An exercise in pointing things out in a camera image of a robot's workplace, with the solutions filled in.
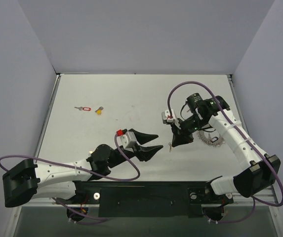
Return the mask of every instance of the table surface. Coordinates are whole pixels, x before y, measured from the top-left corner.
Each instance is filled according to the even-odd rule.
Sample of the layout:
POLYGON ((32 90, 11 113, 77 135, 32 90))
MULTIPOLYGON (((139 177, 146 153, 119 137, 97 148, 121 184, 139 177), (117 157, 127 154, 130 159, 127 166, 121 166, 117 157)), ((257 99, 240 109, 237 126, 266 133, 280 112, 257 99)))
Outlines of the table surface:
MULTIPOLYGON (((221 95, 239 118, 226 75, 62 75, 39 157, 58 162, 87 158, 100 144, 115 148, 114 134, 119 129, 158 134, 145 144, 164 145, 150 161, 132 161, 141 171, 139 181, 206 181, 220 175, 234 175, 241 168, 228 145, 210 147, 194 134, 194 142, 173 148, 170 126, 164 125, 161 112, 167 109, 167 96, 177 84, 195 80, 221 95), (91 107, 90 112, 74 107, 91 107), (102 115, 94 111, 104 107, 102 115)), ((171 106, 179 116, 186 98, 198 92, 210 98, 205 89, 185 85, 175 91, 171 106)), ((184 117, 190 113, 183 111, 184 117)), ((128 162, 112 168, 110 176, 131 178, 136 171, 128 162)))

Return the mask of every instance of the red component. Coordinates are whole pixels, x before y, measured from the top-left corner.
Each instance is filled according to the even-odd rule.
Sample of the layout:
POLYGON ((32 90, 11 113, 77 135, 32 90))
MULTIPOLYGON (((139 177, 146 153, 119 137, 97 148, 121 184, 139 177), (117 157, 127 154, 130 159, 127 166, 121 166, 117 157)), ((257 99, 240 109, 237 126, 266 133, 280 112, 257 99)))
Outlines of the red component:
POLYGON ((119 137, 123 135, 123 131, 122 130, 118 130, 116 133, 117 133, 117 136, 119 136, 119 137))

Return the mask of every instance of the gray wall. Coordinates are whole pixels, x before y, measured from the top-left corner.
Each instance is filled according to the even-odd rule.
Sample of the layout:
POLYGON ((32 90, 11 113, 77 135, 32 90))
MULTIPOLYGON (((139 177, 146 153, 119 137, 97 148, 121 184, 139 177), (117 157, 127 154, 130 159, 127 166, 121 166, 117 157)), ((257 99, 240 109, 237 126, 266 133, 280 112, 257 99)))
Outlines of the gray wall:
MULTIPOLYGON (((0 0, 0 156, 33 154, 54 82, 54 70, 17 0, 0 0)), ((10 213, 3 173, 0 169, 0 236, 10 213)))
POLYGON ((19 0, 59 73, 233 73, 274 0, 19 0))
POLYGON ((251 136, 282 160, 283 182, 283 0, 274 2, 234 74, 234 85, 251 136))

